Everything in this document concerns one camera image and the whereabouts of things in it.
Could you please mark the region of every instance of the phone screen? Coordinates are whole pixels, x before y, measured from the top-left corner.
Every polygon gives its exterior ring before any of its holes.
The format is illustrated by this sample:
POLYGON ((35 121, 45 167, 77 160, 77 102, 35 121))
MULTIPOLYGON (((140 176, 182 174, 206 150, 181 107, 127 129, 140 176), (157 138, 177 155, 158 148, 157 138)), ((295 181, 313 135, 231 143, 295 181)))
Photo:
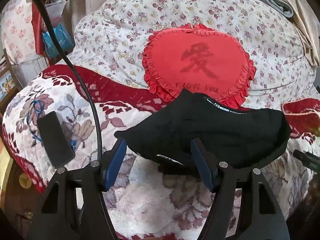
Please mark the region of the phone screen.
POLYGON ((40 117, 37 125, 44 149, 54 168, 62 167, 75 157, 55 111, 40 117))

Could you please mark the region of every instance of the beige blanket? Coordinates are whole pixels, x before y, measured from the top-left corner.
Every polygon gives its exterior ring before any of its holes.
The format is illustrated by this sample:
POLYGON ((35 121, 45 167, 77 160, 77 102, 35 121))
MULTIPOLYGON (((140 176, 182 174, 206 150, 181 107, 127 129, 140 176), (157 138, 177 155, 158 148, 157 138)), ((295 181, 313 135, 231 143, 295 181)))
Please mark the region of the beige blanket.
POLYGON ((312 66, 319 66, 319 21, 306 0, 283 0, 294 11, 293 21, 303 43, 306 58, 312 66))

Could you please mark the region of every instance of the ruffled trim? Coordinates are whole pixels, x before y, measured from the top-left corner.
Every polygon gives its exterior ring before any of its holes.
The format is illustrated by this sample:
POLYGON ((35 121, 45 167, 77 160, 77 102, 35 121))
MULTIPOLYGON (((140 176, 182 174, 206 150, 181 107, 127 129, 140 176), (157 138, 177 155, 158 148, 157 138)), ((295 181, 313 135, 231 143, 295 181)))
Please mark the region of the ruffled trim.
POLYGON ((250 59, 249 54, 243 49, 235 37, 207 28, 203 24, 198 24, 191 27, 191 24, 188 23, 179 28, 169 28, 161 31, 155 31, 153 35, 149 36, 149 42, 143 52, 142 66, 145 69, 144 80, 149 85, 150 92, 158 95, 166 102, 173 101, 180 94, 179 91, 168 85, 168 83, 157 73, 151 58, 151 51, 156 40, 160 36, 171 32, 186 32, 206 36, 223 35, 226 38, 232 39, 237 44, 241 54, 245 56, 248 64, 243 65, 242 72, 233 86, 231 86, 226 92, 219 95, 214 95, 212 97, 219 103, 234 109, 237 109, 239 106, 241 106, 245 102, 245 97, 248 96, 248 88, 250 87, 249 80, 253 80, 257 69, 253 65, 253 61, 250 59))

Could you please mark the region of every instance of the black shirt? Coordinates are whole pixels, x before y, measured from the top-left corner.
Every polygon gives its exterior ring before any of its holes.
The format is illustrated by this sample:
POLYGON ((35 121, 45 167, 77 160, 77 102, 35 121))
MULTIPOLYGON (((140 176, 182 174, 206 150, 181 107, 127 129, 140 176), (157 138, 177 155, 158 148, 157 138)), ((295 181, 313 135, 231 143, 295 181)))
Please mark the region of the black shirt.
POLYGON ((278 110, 237 111, 201 93, 183 90, 169 105, 115 137, 146 159, 196 169, 190 142, 200 138, 209 152, 233 168, 257 163, 287 143, 291 129, 278 110))

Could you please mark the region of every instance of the gray cloth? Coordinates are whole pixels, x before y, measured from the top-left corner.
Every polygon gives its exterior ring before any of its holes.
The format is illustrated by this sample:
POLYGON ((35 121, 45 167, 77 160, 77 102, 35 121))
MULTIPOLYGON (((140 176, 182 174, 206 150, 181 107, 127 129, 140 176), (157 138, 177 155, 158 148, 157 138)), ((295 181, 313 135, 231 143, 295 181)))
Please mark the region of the gray cloth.
POLYGON ((293 9, 291 6, 281 0, 260 0, 265 4, 271 6, 273 9, 281 13, 286 18, 291 18, 293 16, 293 9))

